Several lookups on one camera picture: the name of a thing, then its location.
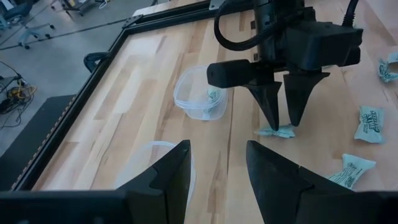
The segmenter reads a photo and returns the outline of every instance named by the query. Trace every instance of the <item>plastic container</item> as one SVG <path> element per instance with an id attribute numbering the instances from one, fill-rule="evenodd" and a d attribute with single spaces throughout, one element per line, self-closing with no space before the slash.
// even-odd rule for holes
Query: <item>plastic container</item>
<path id="1" fill-rule="evenodd" d="M 224 115 L 228 93 L 207 83 L 207 67 L 196 66 L 184 71 L 174 89 L 174 102 L 190 118 L 211 121 Z"/>
<path id="2" fill-rule="evenodd" d="M 151 141 L 141 147 L 136 153 L 134 153 L 134 155 L 132 155 L 130 161 L 116 178 L 114 185 L 115 188 L 122 186 L 127 181 L 144 172 L 148 167 L 170 152 L 170 150 L 175 146 L 176 144 L 167 141 Z M 195 188 L 195 181 L 195 161 L 193 160 L 193 154 L 191 153 L 191 182 L 188 191 L 187 209 L 192 198 L 193 189 Z"/>

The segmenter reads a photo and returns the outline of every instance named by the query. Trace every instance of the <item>wood grain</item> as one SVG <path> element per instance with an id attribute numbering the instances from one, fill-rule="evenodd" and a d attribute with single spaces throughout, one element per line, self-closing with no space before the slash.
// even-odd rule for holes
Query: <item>wood grain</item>
<path id="1" fill-rule="evenodd" d="M 147 14 L 192 3 L 189 0 L 140 9 Z M 319 21 L 340 24 L 349 0 L 307 0 Z M 189 67 L 247 58 L 256 49 L 232 52 L 213 35 L 213 20 L 191 22 L 130 36 L 83 108 L 35 189 L 112 189 L 134 153 L 149 141 L 192 142 L 197 179 L 186 223 L 262 223 L 246 168 L 246 142 L 254 139 L 323 176 L 342 168 L 343 153 L 377 162 L 355 190 L 398 189 L 398 84 L 376 75 L 377 60 L 398 50 L 394 0 L 362 0 L 355 24 L 364 28 L 359 65 L 327 69 L 331 75 L 313 90 L 296 138 L 256 136 L 267 126 L 245 88 L 228 90 L 224 116 L 190 119 L 174 105 L 173 90 Z M 220 29 L 233 41 L 254 35 L 252 11 L 224 16 Z M 282 81 L 282 74 L 276 75 Z M 383 107 L 385 144 L 353 139 L 359 106 Z M 289 123 L 284 87 L 280 123 Z"/>

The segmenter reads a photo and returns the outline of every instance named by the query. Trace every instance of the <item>gray floor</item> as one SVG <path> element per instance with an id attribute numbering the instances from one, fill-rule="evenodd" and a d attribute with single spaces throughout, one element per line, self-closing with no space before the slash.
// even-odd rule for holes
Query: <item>gray floor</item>
<path id="1" fill-rule="evenodd" d="M 60 10 L 58 2 L 54 4 L 57 10 L 53 11 L 50 3 L 51 0 L 40 0 L 34 5 L 28 26 L 49 22 L 56 29 L 46 27 L 41 33 L 48 33 L 55 38 L 37 42 L 31 37 L 33 43 L 29 44 L 30 50 L 26 50 L 16 46 L 23 29 L 13 27 L 0 30 L 0 61 L 14 67 L 31 85 L 37 87 L 34 101 L 22 115 L 21 125 L 0 130 L 0 155 L 47 98 L 77 93 L 90 74 L 84 67 L 83 57 L 88 53 L 108 50 L 123 24 L 115 22 L 129 17 L 137 9 L 150 6 L 152 0 L 111 0 L 103 9 L 98 9 L 97 3 L 89 3 L 83 17 L 75 12 L 69 16 Z M 4 66 L 0 66 L 0 73 L 4 77 L 11 74 Z M 0 126 L 7 116 L 0 116 Z M 7 121 L 7 125 L 13 125 L 15 118 L 16 114 Z"/>

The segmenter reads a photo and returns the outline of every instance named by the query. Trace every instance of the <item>office chair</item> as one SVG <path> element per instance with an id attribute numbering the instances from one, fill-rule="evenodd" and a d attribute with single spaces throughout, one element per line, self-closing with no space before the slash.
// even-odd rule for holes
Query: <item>office chair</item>
<path id="1" fill-rule="evenodd" d="M 32 10 L 33 0 L 26 0 L 26 2 L 13 7 L 10 10 L 7 10 L 3 3 L 0 2 L 0 7 L 2 10 L 2 18 L 0 17 L 0 22 L 3 27 L 11 27 L 22 25 L 25 27 L 25 32 L 19 37 L 18 45 L 24 47 L 25 49 L 29 49 L 30 47 L 26 44 L 27 39 L 32 35 L 35 38 L 42 39 L 42 35 L 37 31 L 43 27 L 49 26 L 51 29 L 55 29 L 55 27 L 49 23 L 35 26 L 35 27 L 27 27 L 28 23 L 28 15 Z M 45 37 L 50 39 L 50 34 L 45 34 Z"/>

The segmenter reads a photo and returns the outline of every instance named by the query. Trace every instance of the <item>wooden tabletop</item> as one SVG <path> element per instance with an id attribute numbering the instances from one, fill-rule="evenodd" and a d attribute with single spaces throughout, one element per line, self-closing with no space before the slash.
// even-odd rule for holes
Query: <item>wooden tabletop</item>
<path id="1" fill-rule="evenodd" d="M 319 21 L 341 24 L 349 0 L 308 0 Z M 189 0 L 141 9 L 161 11 Z M 112 189 L 134 153 L 153 140 L 190 139 L 197 179 L 186 223 L 262 223 L 246 168 L 246 142 L 254 139 L 320 174 L 342 169 L 343 153 L 374 160 L 354 189 L 398 189 L 398 84 L 383 84 L 379 57 L 398 50 L 395 0 L 361 0 L 355 24 L 364 29 L 361 63 L 327 69 L 331 75 L 313 90 L 295 130 L 296 138 L 260 137 L 264 115 L 242 87 L 228 90 L 228 106 L 216 121 L 190 119 L 175 106 L 173 90 L 194 65 L 247 58 L 256 49 L 232 52 L 213 35 L 213 19 L 130 36 L 81 111 L 35 189 Z M 231 40 L 254 35 L 253 12 L 224 16 L 221 31 Z M 282 81 L 282 74 L 276 75 Z M 354 140 L 359 106 L 385 110 L 384 144 Z M 279 90 L 280 123 L 289 123 L 284 87 Z"/>

